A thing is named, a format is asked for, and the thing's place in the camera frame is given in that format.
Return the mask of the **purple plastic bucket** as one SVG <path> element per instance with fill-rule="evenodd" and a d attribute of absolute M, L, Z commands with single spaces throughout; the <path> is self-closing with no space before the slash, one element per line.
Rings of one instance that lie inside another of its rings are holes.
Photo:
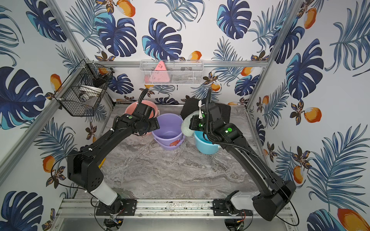
<path fill-rule="evenodd" d="M 176 150 L 184 142 L 181 126 L 182 117 L 167 113 L 157 117 L 160 128 L 152 132 L 155 141 L 166 151 Z"/>

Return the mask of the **turquoise plastic bucket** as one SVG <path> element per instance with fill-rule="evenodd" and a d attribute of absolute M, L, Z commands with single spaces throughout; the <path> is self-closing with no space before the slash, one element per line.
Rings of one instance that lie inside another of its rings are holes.
<path fill-rule="evenodd" d="M 194 132 L 194 137 L 195 137 L 196 148 L 202 154 L 214 155 L 221 149 L 220 145 L 213 144 L 211 141 L 205 139 L 205 137 L 207 137 L 207 136 L 204 135 L 204 133 L 202 131 L 195 131 Z"/>

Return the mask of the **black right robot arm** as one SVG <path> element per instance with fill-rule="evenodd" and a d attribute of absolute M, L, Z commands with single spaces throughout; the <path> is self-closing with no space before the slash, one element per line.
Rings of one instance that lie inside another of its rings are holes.
<path fill-rule="evenodd" d="M 283 180 L 261 160 L 241 130 L 223 120 L 217 104 L 200 100 L 198 109 L 189 128 L 203 132 L 212 144 L 221 146 L 240 163 L 259 190 L 251 199 L 255 211 L 267 221 L 274 219 L 290 203 L 296 190 L 295 183 Z"/>

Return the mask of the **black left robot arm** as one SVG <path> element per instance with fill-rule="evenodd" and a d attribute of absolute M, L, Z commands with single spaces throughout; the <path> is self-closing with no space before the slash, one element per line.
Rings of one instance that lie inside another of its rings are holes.
<path fill-rule="evenodd" d="M 116 116 L 112 127 L 81 151 L 71 151 L 66 157 L 67 178 L 96 197 L 110 213 L 122 210 L 122 199 L 104 181 L 99 165 L 121 141 L 131 135 L 143 136 L 160 128 L 154 117 L 155 109 L 138 103 L 132 114 Z"/>

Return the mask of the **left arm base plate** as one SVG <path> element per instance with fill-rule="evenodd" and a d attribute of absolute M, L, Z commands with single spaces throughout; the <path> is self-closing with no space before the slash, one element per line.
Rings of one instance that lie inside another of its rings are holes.
<path fill-rule="evenodd" d="M 137 200 L 135 199 L 120 199 L 108 206 L 99 202 L 96 208 L 96 216 L 134 216 L 137 207 Z"/>

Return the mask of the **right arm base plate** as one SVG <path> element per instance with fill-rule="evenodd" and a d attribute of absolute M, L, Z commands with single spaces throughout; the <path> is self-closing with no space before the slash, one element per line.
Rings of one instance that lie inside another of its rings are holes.
<path fill-rule="evenodd" d="M 215 199 L 212 202 L 210 209 L 214 212 L 215 216 L 237 216 L 237 217 L 251 217 L 252 210 L 238 210 L 230 201 L 225 199 Z"/>

